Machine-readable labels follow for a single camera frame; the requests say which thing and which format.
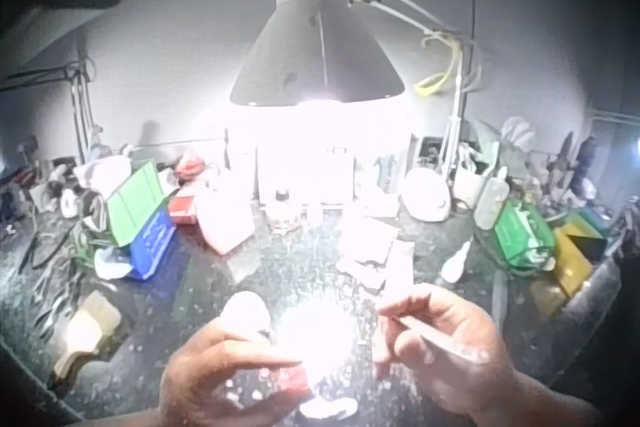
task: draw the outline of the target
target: wooden brush handle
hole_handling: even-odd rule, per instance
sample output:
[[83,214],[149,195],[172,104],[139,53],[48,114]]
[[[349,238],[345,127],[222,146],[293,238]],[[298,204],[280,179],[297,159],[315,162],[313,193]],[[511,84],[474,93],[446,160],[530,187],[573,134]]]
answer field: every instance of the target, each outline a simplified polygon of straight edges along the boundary
[[69,369],[71,369],[71,366],[80,355],[82,355],[82,352],[65,352],[53,367],[53,372],[56,374],[56,377],[60,380],[64,380],[67,377],[67,374],[69,374]]

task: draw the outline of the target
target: white wall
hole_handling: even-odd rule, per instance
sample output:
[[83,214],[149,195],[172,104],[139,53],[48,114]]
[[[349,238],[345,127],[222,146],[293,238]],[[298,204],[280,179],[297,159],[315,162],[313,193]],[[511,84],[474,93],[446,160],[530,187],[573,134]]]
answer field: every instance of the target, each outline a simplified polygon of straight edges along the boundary
[[[471,31],[472,0],[415,1],[461,31]],[[87,25],[87,49],[98,67],[91,99],[96,122],[105,129],[103,140],[119,146],[205,139],[220,135],[230,122],[259,128],[254,115],[230,108],[228,95],[274,5],[274,0],[123,0]],[[483,90],[469,97],[469,114],[495,125],[523,115],[538,128],[537,148],[557,151],[569,130],[579,130],[591,102],[580,70],[602,50],[595,42],[591,4],[477,0],[476,8],[487,75]],[[397,66],[408,92],[392,112],[380,113],[375,122],[352,121],[354,128],[368,128],[379,137],[388,128],[380,117],[393,115],[395,130],[408,124],[421,135],[441,136],[451,94],[423,99],[411,86],[443,69],[446,51],[424,51],[411,28],[366,6],[356,10]],[[59,64],[73,58],[74,49],[71,35],[29,67]],[[0,127],[5,152],[31,129],[49,157],[76,151],[66,87],[0,94]]]

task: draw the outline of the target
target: workbench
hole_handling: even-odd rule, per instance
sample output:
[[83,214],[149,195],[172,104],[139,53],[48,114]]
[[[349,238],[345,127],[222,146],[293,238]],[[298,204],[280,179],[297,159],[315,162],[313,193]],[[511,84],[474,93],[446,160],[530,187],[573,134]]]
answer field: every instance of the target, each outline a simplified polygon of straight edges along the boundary
[[[357,325],[349,361],[320,385],[331,400],[349,396],[358,400],[358,417],[347,425],[468,425],[420,396],[409,373],[394,368],[383,382],[372,378],[371,338],[376,318],[365,308],[364,288],[339,273],[336,229],[340,213],[327,211],[317,229],[302,227],[282,237],[273,235],[264,214],[254,206],[255,235],[231,254],[221,257],[206,246],[196,227],[179,227],[156,275],[147,282],[103,282],[90,271],[82,283],[83,296],[100,290],[123,314],[123,325],[99,359],[76,365],[73,382],[47,390],[51,370],[64,349],[66,319],[53,338],[42,342],[31,325],[36,312],[30,297],[41,272],[17,264],[33,228],[30,220],[16,226],[18,233],[2,245],[0,266],[1,341],[6,365],[17,369],[22,390],[41,409],[68,421],[126,414],[154,407],[158,387],[170,355],[199,328],[217,317],[236,292],[250,290],[266,302],[273,325],[287,308],[308,299],[329,300]],[[40,229],[56,236],[70,225],[53,214],[38,217]],[[436,282],[442,264],[474,235],[470,215],[454,215],[440,224],[411,219],[401,209],[397,220],[401,240],[414,241],[415,282]],[[490,311],[492,284],[498,265],[495,252],[481,242],[471,245],[466,272],[453,290]],[[511,279],[505,341],[515,366],[551,385],[575,361],[599,328],[620,289],[613,263],[597,267],[587,287],[552,318],[542,316],[529,291],[530,280]],[[238,374],[222,386],[222,395],[237,396],[245,405],[255,392],[266,396],[271,385],[257,373]],[[284,425],[302,425],[289,417]]]

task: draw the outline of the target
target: small bottle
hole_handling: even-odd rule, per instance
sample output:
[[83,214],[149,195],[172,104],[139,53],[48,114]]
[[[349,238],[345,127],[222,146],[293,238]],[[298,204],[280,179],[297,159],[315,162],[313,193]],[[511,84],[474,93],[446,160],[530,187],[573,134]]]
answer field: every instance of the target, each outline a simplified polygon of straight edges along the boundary
[[509,197],[509,184],[505,180],[507,178],[507,168],[503,167],[498,172],[497,177],[493,177],[487,181],[473,218],[476,225],[482,230],[491,230],[496,225],[502,206]]
[[266,206],[265,213],[276,234],[284,235],[300,227],[302,207],[291,200],[286,189],[276,191],[276,199]]

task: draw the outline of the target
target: yellow container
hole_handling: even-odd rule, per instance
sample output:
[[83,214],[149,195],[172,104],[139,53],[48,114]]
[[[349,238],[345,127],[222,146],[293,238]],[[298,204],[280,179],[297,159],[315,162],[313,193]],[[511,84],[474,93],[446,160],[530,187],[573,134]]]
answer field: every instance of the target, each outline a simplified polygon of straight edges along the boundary
[[555,229],[556,268],[553,273],[560,287],[570,298],[573,297],[585,280],[591,277],[593,265],[571,241],[562,229]]

